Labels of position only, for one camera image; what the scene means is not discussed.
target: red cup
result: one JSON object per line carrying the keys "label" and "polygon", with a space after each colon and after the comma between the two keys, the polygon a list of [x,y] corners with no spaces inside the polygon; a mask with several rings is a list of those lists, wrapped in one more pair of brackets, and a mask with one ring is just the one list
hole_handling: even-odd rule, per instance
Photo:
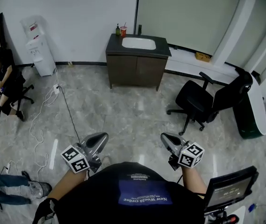
{"label": "red cup", "polygon": [[125,37],[127,34],[127,27],[120,27],[120,32],[122,34],[122,37]]}

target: dark cabinet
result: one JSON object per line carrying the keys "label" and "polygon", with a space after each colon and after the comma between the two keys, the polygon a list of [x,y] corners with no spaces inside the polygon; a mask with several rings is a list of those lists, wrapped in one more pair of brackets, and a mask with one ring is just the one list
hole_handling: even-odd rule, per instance
{"label": "dark cabinet", "polygon": [[107,54],[110,88],[117,84],[156,86],[158,90],[167,59]]}

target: faucet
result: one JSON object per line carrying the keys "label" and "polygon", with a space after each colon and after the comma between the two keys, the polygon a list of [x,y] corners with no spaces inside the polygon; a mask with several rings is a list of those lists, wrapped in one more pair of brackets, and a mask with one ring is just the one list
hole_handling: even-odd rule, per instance
{"label": "faucet", "polygon": [[142,25],[139,24],[138,26],[138,35],[141,35],[142,33]]}

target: jeans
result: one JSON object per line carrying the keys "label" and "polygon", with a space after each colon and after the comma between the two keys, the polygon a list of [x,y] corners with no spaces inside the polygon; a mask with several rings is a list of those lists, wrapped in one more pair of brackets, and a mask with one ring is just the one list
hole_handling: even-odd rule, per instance
{"label": "jeans", "polygon": [[[22,185],[29,186],[28,179],[26,177],[0,174],[0,187],[19,187]],[[8,195],[0,191],[0,203],[10,205],[25,205],[30,204],[31,200],[23,196]]]}

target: soap bottle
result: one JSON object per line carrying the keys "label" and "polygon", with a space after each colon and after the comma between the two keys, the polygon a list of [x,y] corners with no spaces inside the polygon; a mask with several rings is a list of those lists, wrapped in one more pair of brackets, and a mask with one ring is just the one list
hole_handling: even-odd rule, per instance
{"label": "soap bottle", "polygon": [[119,36],[119,35],[120,35],[120,29],[119,29],[118,24],[117,24],[117,27],[116,27],[115,33],[116,33],[116,36]]}

